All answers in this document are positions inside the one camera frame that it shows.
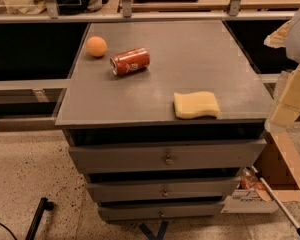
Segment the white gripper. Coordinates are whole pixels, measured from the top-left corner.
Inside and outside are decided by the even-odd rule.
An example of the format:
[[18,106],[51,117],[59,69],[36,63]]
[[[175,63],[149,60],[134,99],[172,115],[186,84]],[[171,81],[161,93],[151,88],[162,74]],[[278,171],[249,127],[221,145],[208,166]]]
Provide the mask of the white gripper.
[[[287,21],[268,35],[264,44],[271,48],[284,48],[289,59],[300,64],[300,8],[291,22]],[[270,121],[277,127],[286,128],[300,116],[300,67],[288,74],[278,103]]]

